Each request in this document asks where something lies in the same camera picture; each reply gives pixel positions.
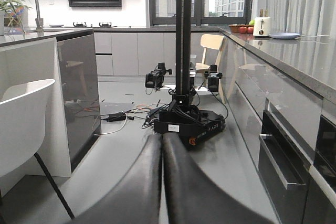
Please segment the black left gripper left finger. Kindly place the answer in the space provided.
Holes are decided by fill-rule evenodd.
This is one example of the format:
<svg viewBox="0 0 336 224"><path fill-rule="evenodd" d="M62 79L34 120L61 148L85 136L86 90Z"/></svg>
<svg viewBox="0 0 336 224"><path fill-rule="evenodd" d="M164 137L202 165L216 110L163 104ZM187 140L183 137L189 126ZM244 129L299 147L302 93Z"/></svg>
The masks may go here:
<svg viewBox="0 0 336 224"><path fill-rule="evenodd" d="M158 223L162 185L162 135L149 135L120 181L71 223Z"/></svg>

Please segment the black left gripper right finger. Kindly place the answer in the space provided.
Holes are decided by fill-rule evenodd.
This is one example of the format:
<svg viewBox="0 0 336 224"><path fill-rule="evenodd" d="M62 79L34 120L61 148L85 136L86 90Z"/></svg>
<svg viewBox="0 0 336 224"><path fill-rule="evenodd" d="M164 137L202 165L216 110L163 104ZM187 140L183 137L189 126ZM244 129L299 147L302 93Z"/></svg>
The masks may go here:
<svg viewBox="0 0 336 224"><path fill-rule="evenodd" d="M220 189L196 164L176 133L162 139L170 223L270 223Z"/></svg>

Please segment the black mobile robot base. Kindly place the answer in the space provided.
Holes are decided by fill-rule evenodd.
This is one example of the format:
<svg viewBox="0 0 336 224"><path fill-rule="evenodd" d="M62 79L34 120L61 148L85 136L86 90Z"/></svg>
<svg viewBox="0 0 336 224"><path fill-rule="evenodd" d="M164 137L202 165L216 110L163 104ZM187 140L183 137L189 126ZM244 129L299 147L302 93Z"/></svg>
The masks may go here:
<svg viewBox="0 0 336 224"><path fill-rule="evenodd" d="M214 111L200 110L195 105L170 106L154 121L157 133L177 133L183 145L192 149L224 130L225 118Z"/></svg>

